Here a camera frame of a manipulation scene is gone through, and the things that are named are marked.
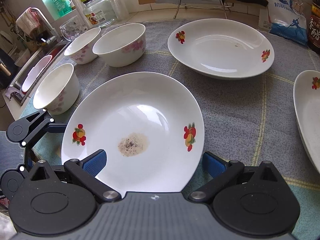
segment stainless steel sink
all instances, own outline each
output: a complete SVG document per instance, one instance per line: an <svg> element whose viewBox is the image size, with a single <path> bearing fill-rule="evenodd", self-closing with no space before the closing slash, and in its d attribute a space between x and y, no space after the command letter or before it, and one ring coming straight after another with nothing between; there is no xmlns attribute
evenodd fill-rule
<svg viewBox="0 0 320 240"><path fill-rule="evenodd" d="M60 54L67 48L67 46L70 43L71 43L71 41L64 40L64 41L61 41L61 42L55 44L50 49L45 49L44 47L39 48L31 56L31 58L28 60L28 62L21 68L19 73L15 76L15 78L12 80L12 82L10 84L10 87L15 87L16 89L18 89L20 91L19 94L17 94L17 93L13 94L13 98L20 105L22 105L23 102L28 98L28 96L30 95L30 93L32 92L32 90L34 89L36 84L39 82L39 80L42 78L44 73L50 68L52 63L60 56ZM38 63L38 61L41 60L41 58L43 58L46 55L52 55L53 58L51 59L49 64L46 66L46 68L44 68L41 71L40 75L36 78L35 82L31 85L31 87L28 90L28 92L25 95L23 95L22 92L21 92L21 87L22 87L23 82L27 78L28 73Z"/></svg>

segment black kettle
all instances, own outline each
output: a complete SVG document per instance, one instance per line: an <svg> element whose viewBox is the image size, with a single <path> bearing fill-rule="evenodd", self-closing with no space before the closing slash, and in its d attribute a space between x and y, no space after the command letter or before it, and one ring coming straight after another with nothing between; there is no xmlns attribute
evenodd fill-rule
<svg viewBox="0 0 320 240"><path fill-rule="evenodd" d="M7 88L18 72L19 67L13 59L0 49L0 89Z"/></svg>

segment gray tablecloth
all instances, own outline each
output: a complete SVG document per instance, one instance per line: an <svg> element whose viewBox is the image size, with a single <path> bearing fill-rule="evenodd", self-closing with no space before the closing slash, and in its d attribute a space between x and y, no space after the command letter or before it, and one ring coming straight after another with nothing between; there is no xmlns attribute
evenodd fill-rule
<svg viewBox="0 0 320 240"><path fill-rule="evenodd" d="M70 110L57 115L56 121L67 122L91 91L114 77L137 71L169 75L184 84L199 103L205 125L204 150L225 160L239 160L245 165L272 161L301 205L294 235L298 239L316 239L320 235L320 176L300 140L292 91L300 72L320 69L319 57L298 44L263 33L275 50L274 63L266 73L239 81L213 79L184 66L168 50L169 35L187 22L143 23L146 26L146 52L127 67L112 68L100 58L86 65L76 65L81 86L79 98ZM56 67L66 62L72 63L64 58ZM35 111L32 102L31 99L22 116ZM61 142L62 135L46 134L34 150L51 165L58 165L61 160L55 152ZM210 176L199 165L184 193L188 194L208 180Z"/></svg>

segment black pepper residue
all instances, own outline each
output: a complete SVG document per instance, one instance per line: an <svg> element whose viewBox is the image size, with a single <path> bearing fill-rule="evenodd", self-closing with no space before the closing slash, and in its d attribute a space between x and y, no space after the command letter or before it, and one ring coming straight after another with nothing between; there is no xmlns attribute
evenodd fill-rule
<svg viewBox="0 0 320 240"><path fill-rule="evenodd" d="M118 149L123 156L130 157L145 151L148 144L148 138L144 134L132 133L121 140Z"/></svg>

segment glass jar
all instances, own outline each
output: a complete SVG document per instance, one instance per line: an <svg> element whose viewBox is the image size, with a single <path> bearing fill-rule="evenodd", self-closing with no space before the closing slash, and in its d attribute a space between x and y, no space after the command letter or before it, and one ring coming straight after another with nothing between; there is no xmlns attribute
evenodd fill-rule
<svg viewBox="0 0 320 240"><path fill-rule="evenodd" d="M320 54L320 0L313 0L308 28L308 46Z"/></svg>
<svg viewBox="0 0 320 240"><path fill-rule="evenodd" d="M92 27L106 27L117 19L110 0L81 0L84 3L84 15Z"/></svg>

